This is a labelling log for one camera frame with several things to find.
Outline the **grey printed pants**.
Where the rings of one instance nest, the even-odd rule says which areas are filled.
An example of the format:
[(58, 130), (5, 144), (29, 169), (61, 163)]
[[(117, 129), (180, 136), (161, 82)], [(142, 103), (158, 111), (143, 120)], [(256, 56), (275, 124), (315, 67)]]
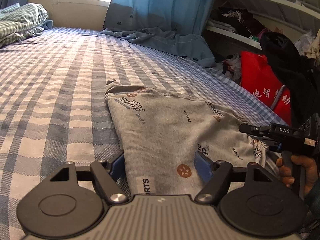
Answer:
[(223, 105), (169, 90), (106, 83), (105, 100), (124, 151), (132, 194), (189, 194), (203, 187), (197, 153), (236, 167), (256, 162), (274, 176), (268, 146), (239, 131), (248, 120)]

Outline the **black garment hanging at right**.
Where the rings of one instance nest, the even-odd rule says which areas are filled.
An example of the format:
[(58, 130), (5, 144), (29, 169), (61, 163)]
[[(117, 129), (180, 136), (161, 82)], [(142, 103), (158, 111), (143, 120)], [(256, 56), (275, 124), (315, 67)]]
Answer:
[(273, 73), (290, 91), (291, 122), (299, 128), (309, 116), (319, 113), (319, 69), (281, 33), (263, 33), (260, 46)]

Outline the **red bag with white characters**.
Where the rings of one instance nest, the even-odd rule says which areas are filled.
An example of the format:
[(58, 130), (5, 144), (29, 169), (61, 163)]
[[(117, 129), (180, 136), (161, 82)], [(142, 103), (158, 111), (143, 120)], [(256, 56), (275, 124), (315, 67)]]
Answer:
[(292, 124), (290, 91), (275, 76), (266, 56), (241, 52), (241, 86), (288, 125)]

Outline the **blue white checkered bedsheet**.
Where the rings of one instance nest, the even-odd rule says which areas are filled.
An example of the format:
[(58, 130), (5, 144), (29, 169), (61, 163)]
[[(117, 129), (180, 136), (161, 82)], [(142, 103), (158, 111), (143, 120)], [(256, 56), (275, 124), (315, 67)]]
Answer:
[(20, 239), (18, 202), (67, 161), (87, 166), (120, 150), (105, 85), (143, 85), (227, 106), (254, 125), (280, 123), (213, 69), (98, 31), (54, 28), (1, 49), (1, 239)]

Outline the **white wardrobe shelves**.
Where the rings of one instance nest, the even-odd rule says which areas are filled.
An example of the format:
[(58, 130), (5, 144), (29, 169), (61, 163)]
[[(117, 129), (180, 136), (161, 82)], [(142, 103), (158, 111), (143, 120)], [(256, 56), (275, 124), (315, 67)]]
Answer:
[[(301, 35), (319, 31), (319, 0), (215, 0), (213, 9), (228, 7), (246, 9), (270, 31), (282, 31), (296, 42)], [(204, 33), (208, 44), (219, 52), (241, 49), (261, 50), (258, 37), (241, 36), (227, 24), (208, 21)]]

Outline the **dark clothes pile on shelf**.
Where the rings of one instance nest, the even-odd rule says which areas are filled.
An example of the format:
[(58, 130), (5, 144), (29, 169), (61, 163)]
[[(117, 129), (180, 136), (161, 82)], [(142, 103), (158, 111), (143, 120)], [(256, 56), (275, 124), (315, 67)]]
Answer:
[(214, 9), (209, 17), (212, 22), (227, 24), (241, 36), (249, 38), (258, 37), (266, 27), (253, 17), (253, 14), (246, 9), (235, 9), (219, 7)]

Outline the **blue star curtain right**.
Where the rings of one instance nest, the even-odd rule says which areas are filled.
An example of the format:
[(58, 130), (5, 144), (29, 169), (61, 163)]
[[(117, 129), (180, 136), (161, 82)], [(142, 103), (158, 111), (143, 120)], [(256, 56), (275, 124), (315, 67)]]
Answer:
[(103, 34), (172, 55), (203, 67), (216, 64), (202, 37), (214, 0), (111, 0)]

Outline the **green checkered folded quilt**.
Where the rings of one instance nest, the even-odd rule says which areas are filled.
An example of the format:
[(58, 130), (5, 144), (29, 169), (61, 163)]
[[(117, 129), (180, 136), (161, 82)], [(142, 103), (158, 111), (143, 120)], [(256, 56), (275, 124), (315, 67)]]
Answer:
[(52, 29), (53, 21), (40, 4), (19, 3), (1, 9), (1, 47), (36, 37), (43, 31)]

